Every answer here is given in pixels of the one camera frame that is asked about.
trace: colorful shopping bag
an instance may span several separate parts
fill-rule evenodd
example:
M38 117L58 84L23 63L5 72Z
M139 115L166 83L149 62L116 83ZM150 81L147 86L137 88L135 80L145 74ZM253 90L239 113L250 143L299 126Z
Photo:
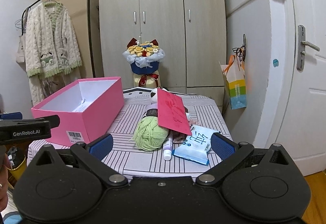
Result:
M225 90L230 98L231 109L247 106L244 65L238 57L231 55L228 65L221 65Z

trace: person's hand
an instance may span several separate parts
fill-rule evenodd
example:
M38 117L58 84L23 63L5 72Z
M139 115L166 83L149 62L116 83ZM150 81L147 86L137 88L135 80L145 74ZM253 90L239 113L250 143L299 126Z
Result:
M8 170L7 167L11 168L7 155L4 155L4 165L0 171L0 212L3 211L8 205Z

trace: pink box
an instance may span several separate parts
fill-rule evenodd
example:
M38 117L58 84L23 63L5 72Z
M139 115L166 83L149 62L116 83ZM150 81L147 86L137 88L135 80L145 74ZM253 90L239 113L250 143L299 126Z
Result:
M58 115L60 125L51 129L47 141L70 147L105 134L123 104L120 77L79 79L35 105L32 114L34 118Z

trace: blue sticker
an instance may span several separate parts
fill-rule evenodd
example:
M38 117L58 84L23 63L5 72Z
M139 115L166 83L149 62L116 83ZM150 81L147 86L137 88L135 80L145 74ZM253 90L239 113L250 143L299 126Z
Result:
M273 66L274 66L274 68L278 67L278 60L277 59L273 60Z

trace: clothes rack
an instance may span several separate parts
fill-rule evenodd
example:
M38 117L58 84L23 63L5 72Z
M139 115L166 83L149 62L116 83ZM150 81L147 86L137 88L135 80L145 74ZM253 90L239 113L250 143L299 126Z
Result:
M32 5L28 6L26 10L22 13L22 23L24 19L24 15L27 10L29 10L31 7L33 7L35 4L40 2L41 0L35 1ZM94 60L93 60L93 50L92 50L92 35L91 35L91 15L90 15L90 0L87 0L87 26L88 26L88 40L89 40L89 49L90 49L90 55L91 55L91 64L92 64L92 72L93 77L95 77L95 68L94 68ZM22 26L22 35L24 34L24 26Z

